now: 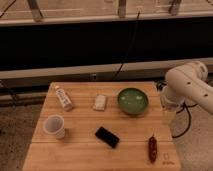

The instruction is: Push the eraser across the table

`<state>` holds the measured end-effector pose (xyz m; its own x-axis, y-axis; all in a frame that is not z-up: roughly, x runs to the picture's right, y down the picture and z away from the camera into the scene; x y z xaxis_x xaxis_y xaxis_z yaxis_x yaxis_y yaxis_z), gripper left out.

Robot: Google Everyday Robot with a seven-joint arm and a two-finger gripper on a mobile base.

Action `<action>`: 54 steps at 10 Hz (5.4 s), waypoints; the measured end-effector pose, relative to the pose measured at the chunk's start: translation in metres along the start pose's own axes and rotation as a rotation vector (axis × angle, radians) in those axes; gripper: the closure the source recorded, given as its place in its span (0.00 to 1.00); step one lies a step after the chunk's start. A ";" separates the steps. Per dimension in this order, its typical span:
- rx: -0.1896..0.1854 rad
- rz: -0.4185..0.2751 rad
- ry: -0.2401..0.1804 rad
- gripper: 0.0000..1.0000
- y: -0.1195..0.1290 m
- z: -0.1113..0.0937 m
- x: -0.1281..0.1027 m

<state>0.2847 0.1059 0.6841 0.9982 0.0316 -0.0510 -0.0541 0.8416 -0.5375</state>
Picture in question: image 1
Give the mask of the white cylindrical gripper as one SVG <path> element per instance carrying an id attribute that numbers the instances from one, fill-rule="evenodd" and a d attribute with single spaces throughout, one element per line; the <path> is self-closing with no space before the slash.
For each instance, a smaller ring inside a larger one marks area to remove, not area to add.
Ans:
<path id="1" fill-rule="evenodd" d="M 176 115 L 177 109 L 184 102 L 184 97 L 178 95 L 169 87 L 164 87 L 160 92 L 160 100 L 163 107 L 163 123 L 169 125 Z"/>

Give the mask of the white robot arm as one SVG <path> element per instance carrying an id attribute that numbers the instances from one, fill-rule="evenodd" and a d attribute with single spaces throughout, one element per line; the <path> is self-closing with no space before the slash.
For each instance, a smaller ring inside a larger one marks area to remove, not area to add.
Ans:
<path id="1" fill-rule="evenodd" d="M 213 115 L 213 87 L 206 83 L 208 69 L 200 61 L 176 66 L 165 74 L 166 85 L 160 92 L 163 123 L 169 125 L 177 109 L 189 99 Z"/>

